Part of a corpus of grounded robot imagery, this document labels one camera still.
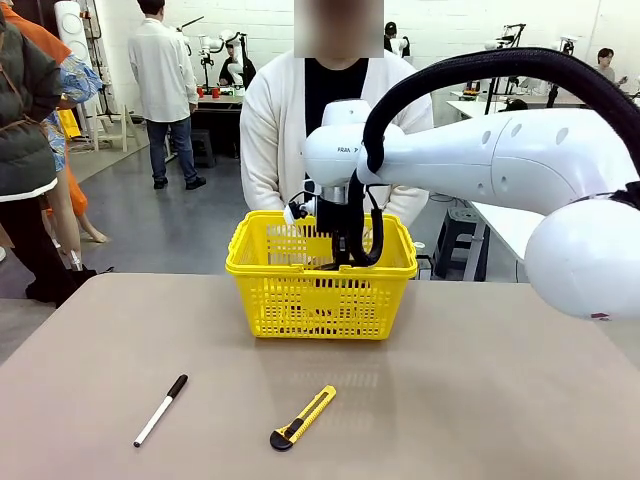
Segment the yellow object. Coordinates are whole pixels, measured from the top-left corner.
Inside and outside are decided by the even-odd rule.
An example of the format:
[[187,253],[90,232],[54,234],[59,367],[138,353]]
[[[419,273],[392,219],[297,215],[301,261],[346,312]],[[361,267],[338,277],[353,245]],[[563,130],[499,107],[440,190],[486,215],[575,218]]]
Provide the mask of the yellow object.
[[62,129],[64,130],[67,140],[82,135],[78,128],[76,117],[73,116],[71,110],[58,110],[58,116],[60,117],[60,123],[62,124]]
[[[371,247],[371,217],[364,245]],[[384,340],[407,281],[416,276],[416,250],[397,217],[384,215],[384,250],[375,267],[333,261],[331,237],[315,219],[287,225],[282,212],[252,212],[231,240],[227,271],[236,277],[256,337]]]
[[279,451],[286,451],[293,447],[335,396],[336,389],[327,385],[293,422],[271,434],[271,446]]

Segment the basket rim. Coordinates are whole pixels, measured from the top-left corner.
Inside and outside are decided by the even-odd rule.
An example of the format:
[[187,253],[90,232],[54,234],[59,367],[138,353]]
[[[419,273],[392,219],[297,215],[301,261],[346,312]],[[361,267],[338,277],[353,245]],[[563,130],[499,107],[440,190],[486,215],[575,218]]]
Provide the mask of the basket rim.
[[229,243],[229,254],[226,259],[226,270],[234,276],[260,276],[260,277],[295,277],[305,276],[309,278],[368,278],[401,280],[415,277],[418,271],[418,261],[416,259],[416,249],[411,241],[409,230],[405,227],[400,219],[388,213],[383,215],[387,221],[392,221],[398,230],[402,246],[405,254],[409,259],[407,267],[351,267],[343,265],[338,271],[324,271],[305,269],[302,264],[292,265],[238,265],[233,261],[237,254],[239,242],[242,234],[249,228],[249,224],[256,218],[282,218],[282,212],[278,210],[257,210],[249,212],[244,220],[238,224],[236,231]]

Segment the gray stool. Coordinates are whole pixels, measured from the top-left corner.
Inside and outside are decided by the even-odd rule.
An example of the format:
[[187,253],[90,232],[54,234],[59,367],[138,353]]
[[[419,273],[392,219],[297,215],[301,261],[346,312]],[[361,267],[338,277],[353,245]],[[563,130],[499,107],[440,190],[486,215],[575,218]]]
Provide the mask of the gray stool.
[[[433,254],[435,268],[433,273],[440,278],[447,278],[449,269],[465,270],[466,259],[453,258],[453,251],[456,248],[470,250],[471,242],[458,241],[460,235],[475,234],[476,223],[480,220],[478,215],[470,208],[450,208],[447,210],[438,246]],[[487,259],[489,257],[489,227],[484,229],[484,239],[480,250],[478,268],[475,272],[475,281],[484,282],[487,279]]]
[[216,166],[209,130],[192,130],[191,144],[193,145],[193,158],[197,166],[205,168]]

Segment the yellow utility knife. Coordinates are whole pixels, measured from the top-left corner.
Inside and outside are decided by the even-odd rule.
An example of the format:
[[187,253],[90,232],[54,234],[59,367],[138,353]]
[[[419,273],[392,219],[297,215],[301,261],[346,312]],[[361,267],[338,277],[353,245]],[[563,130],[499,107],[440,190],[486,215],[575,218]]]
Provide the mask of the yellow utility knife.
[[293,447],[335,396],[336,389],[327,385],[293,422],[271,434],[271,446],[279,452],[286,452]]

